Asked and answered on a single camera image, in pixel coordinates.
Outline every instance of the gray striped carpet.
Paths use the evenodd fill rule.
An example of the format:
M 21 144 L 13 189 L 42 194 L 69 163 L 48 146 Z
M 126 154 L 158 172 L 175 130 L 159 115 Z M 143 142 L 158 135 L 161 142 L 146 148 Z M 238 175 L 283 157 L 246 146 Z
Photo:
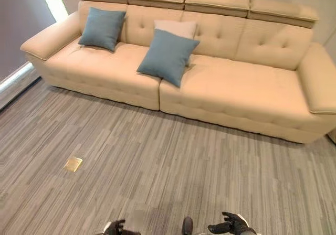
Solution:
M 336 234 L 336 147 L 301 145 L 47 86 L 0 113 L 0 234 L 195 231 L 240 213 L 263 235 Z M 75 172 L 68 158 L 83 159 Z

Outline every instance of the gold object on floor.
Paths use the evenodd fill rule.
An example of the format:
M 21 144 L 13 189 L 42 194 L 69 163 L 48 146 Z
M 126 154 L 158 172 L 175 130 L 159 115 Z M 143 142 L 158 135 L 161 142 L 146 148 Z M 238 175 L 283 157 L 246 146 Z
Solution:
M 64 168 L 69 170 L 69 171 L 76 172 L 77 168 L 82 163 L 82 161 L 83 160 L 81 158 L 72 157 L 72 158 L 68 159 Z

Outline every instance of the throw pillow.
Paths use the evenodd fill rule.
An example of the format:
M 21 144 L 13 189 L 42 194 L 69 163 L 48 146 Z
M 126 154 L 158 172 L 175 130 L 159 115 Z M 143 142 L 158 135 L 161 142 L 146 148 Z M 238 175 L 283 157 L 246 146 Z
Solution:
M 86 26 L 78 44 L 114 51 L 125 14 L 125 11 L 90 8 Z
M 150 48 L 138 72 L 160 77 L 181 86 L 184 67 L 199 41 L 156 29 Z
M 196 31 L 196 22 L 176 22 L 170 20 L 155 20 L 154 28 L 164 30 L 179 37 L 193 39 Z

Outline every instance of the backrest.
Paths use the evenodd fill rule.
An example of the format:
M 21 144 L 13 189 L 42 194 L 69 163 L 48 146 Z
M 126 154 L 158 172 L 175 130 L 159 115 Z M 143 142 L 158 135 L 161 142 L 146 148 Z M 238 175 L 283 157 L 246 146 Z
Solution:
M 246 19 L 235 60 L 295 70 L 311 38 L 311 29 Z
M 199 45 L 194 54 L 234 59 L 240 36 L 244 29 L 244 18 L 185 11 L 182 21 L 196 21 L 194 36 Z
M 79 3 L 82 31 L 90 7 L 126 11 L 119 39 L 141 46 L 153 40 L 156 19 L 196 21 L 194 54 L 288 70 L 298 66 L 318 20 L 311 8 L 267 0 L 100 1 Z

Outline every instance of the sofa armrest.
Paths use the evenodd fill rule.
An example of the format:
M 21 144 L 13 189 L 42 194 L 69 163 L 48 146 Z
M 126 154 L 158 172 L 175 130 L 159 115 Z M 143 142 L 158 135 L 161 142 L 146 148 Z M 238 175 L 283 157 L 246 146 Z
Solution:
M 336 67 L 324 47 L 311 43 L 297 71 L 309 111 L 336 114 Z
M 74 12 L 64 21 L 50 25 L 25 41 L 20 50 L 39 59 L 47 60 L 80 34 L 78 12 Z

